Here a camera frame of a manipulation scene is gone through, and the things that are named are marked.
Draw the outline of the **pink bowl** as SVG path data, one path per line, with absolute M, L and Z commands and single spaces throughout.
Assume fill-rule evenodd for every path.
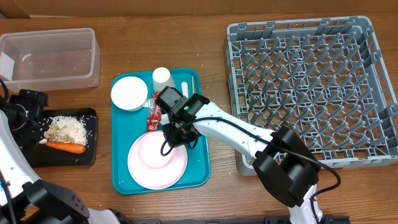
M 171 151 L 166 156 L 161 154 L 161 148 L 165 142 L 162 131 L 147 133 L 139 142 L 139 160 L 150 169 L 162 169 L 168 166 L 175 157 L 175 152 Z

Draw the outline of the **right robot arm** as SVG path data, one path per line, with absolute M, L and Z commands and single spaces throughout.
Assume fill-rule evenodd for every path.
M 315 191 L 321 169 L 305 143 L 290 128 L 264 129 L 238 119 L 208 98 L 183 96 L 165 87 L 155 103 L 169 122 L 164 146 L 196 146 L 200 136 L 217 139 L 251 160 L 264 188 L 289 208 L 291 223 L 320 223 Z

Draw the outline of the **white bowl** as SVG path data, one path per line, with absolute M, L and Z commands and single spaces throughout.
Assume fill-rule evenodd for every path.
M 148 87 L 138 77 L 121 78 L 111 89 L 111 100 L 121 110 L 139 110 L 146 103 L 147 97 Z

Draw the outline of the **orange carrot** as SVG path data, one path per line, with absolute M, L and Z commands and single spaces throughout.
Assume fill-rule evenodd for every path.
M 61 151 L 70 152 L 73 154 L 83 154 L 86 151 L 86 147 L 82 144 L 77 143 L 64 143 L 64 142 L 50 142 L 45 143 L 46 146 L 58 149 Z

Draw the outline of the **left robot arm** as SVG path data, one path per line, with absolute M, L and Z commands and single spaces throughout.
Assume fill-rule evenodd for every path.
M 12 136 L 27 110 L 1 90 L 1 223 L 126 223 L 112 209 L 88 208 L 72 190 L 41 179 Z

